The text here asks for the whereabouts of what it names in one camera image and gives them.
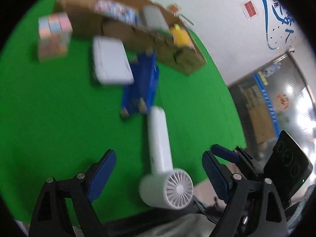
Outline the yellow label glass jar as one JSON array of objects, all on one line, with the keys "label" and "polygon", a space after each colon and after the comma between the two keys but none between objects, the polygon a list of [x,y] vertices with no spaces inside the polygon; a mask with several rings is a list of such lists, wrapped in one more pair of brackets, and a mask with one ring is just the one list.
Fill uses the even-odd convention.
[{"label": "yellow label glass jar", "polygon": [[172,27],[170,27],[169,31],[172,34],[172,38],[176,46],[189,47],[193,49],[194,45],[192,40],[188,32],[183,27],[180,27],[178,24],[174,24]]}]

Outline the green table cloth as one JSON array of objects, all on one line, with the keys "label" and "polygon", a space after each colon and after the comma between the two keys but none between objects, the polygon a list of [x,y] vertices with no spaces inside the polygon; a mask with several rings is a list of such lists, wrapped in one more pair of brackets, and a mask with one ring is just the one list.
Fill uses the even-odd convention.
[{"label": "green table cloth", "polygon": [[[90,74],[91,42],[72,39],[65,57],[40,62],[37,20],[55,0],[39,0],[1,52],[1,197],[19,221],[30,222],[48,177],[68,179],[86,171],[106,150],[115,169],[94,203],[101,221],[148,210],[138,185],[150,171],[146,121],[120,116],[122,88],[101,87]],[[174,166],[194,183],[205,178],[202,153],[218,143],[246,147],[231,95],[212,58],[191,75],[159,64],[155,104],[166,113]]]}]

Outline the small orange box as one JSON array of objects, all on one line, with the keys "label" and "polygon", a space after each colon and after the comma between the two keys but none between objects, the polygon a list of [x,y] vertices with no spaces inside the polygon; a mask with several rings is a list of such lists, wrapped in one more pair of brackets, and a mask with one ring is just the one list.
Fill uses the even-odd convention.
[{"label": "small orange box", "polygon": [[169,4],[166,8],[169,12],[173,13],[174,15],[179,15],[182,9],[181,6],[179,6],[176,3]]}]

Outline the white handheld fan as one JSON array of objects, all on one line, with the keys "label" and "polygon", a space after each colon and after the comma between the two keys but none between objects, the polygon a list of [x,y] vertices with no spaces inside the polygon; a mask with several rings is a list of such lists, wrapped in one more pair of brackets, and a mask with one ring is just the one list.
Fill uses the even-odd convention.
[{"label": "white handheld fan", "polygon": [[150,207],[181,210],[193,199],[189,174],[174,168],[165,111],[152,106],[147,116],[150,174],[139,185],[139,195]]}]

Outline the red wall sign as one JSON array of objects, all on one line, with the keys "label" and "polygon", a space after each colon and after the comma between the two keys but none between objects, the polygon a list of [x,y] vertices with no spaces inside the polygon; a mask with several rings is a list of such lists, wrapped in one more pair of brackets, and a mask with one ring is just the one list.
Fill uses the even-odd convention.
[{"label": "red wall sign", "polygon": [[251,20],[258,14],[256,7],[251,0],[243,3],[242,10],[247,20]]}]

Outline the colourful toy box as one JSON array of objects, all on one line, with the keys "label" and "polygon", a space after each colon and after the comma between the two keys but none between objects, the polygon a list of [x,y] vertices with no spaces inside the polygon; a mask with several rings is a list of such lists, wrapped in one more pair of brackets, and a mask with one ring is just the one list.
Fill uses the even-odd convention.
[{"label": "colourful toy box", "polygon": [[139,12],[127,5],[113,0],[98,0],[93,5],[94,12],[114,18],[129,25],[140,23]]}]

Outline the pastel rubik's cube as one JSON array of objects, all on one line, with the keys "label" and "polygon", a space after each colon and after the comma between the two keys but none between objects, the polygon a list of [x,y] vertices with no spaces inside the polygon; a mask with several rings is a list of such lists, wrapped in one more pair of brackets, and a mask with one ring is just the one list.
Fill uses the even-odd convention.
[{"label": "pastel rubik's cube", "polygon": [[40,17],[38,20],[38,59],[65,56],[72,36],[72,25],[66,12]]}]

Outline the white flat power bank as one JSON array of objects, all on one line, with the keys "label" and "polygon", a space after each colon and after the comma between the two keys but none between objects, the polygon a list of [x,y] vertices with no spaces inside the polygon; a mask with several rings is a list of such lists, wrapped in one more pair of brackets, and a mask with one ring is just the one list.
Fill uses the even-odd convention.
[{"label": "white flat power bank", "polygon": [[94,36],[92,44],[94,75],[102,85],[130,85],[133,73],[120,39]]}]

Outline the blue stapler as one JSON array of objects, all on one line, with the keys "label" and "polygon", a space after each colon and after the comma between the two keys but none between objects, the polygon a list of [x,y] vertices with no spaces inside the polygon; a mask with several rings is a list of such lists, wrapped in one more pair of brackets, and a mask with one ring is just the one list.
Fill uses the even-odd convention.
[{"label": "blue stapler", "polygon": [[134,83],[123,86],[120,108],[122,118],[140,113],[146,115],[154,103],[159,80],[159,68],[156,65],[156,53],[149,49],[138,53],[130,62]]}]

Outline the open cardboard tray box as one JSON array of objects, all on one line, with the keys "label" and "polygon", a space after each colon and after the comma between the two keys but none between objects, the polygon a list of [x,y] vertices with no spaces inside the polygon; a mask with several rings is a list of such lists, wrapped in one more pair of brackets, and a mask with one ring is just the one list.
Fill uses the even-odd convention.
[{"label": "open cardboard tray box", "polygon": [[[152,48],[157,60],[185,74],[192,74],[206,65],[207,60],[197,44],[178,47],[173,38],[142,25],[130,25],[112,16],[102,15],[94,10],[99,0],[56,0],[54,10],[66,12],[70,19],[73,33],[77,37],[92,38],[104,35],[120,39],[123,45],[133,51],[141,52]],[[111,0],[126,5],[140,12],[147,5],[154,5],[150,0]]]}]

